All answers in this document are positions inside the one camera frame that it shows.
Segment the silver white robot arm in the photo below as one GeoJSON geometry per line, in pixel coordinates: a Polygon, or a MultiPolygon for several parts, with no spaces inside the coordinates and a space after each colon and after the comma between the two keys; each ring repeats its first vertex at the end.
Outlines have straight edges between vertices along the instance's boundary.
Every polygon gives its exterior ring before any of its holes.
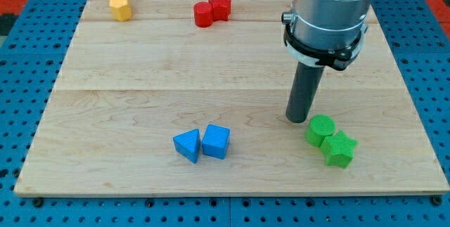
{"type": "Polygon", "coordinates": [[[288,53],[308,67],[345,70],[364,44],[372,0],[293,0],[281,21],[288,53]]]}

